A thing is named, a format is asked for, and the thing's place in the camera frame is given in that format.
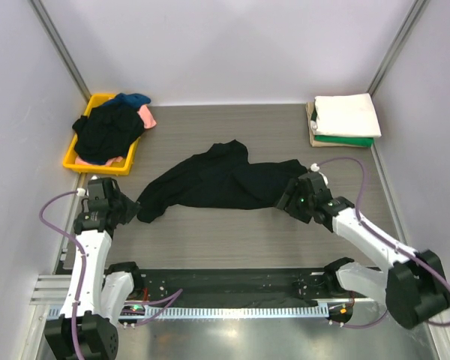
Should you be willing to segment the black t shirt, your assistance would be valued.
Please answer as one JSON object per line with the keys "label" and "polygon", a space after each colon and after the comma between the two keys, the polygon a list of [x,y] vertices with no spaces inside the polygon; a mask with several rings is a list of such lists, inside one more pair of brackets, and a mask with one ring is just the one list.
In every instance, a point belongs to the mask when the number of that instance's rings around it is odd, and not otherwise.
{"label": "black t shirt", "polygon": [[150,224],[170,206],[255,210],[274,206],[289,180],[307,172],[298,160],[250,163],[234,139],[215,143],[156,178],[139,195],[137,219]]}

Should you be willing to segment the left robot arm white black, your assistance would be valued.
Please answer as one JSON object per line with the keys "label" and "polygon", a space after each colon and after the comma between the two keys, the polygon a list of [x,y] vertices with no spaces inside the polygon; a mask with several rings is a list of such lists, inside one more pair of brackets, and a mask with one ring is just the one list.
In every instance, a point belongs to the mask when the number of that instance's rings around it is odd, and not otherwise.
{"label": "left robot arm white black", "polygon": [[72,275],[57,319],[44,335],[57,359],[115,359],[119,317],[127,299],[138,299],[144,282],[135,262],[106,266],[117,226],[128,224],[140,206],[114,178],[92,177],[75,195],[85,200],[67,237],[76,248]]}

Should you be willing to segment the yellow plastic bin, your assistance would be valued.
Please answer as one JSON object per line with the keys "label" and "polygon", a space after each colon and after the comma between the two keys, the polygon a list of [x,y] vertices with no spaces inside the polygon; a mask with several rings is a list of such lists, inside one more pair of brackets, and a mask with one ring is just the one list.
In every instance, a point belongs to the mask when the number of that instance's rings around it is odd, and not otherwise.
{"label": "yellow plastic bin", "polygon": [[[99,105],[105,103],[108,100],[111,100],[115,97],[115,94],[107,94],[107,93],[97,93],[93,94],[88,101],[88,104],[83,112],[84,116],[88,116],[91,110]],[[109,166],[104,165],[87,165],[87,164],[78,164],[75,163],[77,158],[77,153],[74,151],[74,146],[77,142],[77,135],[74,134],[72,140],[70,141],[70,145],[63,157],[62,166],[65,169],[69,169],[74,171],[75,173],[93,173],[93,174],[101,174],[101,175],[111,175],[111,176],[128,176],[131,167],[134,163],[134,157],[137,151],[138,144],[140,142],[140,138],[138,138],[134,143],[130,145],[130,148],[127,152],[127,156],[123,158],[119,162],[113,162]]]}

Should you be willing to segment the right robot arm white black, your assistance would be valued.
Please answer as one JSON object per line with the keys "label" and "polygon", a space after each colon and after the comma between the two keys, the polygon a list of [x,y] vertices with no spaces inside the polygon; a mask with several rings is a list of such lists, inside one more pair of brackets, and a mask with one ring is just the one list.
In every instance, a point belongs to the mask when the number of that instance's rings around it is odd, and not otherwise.
{"label": "right robot arm white black", "polygon": [[368,268],[347,257],[328,264],[322,285],[330,296],[358,293],[373,299],[405,329],[431,323],[450,308],[450,284],[440,258],[390,236],[360,212],[357,202],[332,196],[318,164],[291,178],[275,207],[306,224],[314,221],[324,226],[376,266]]}

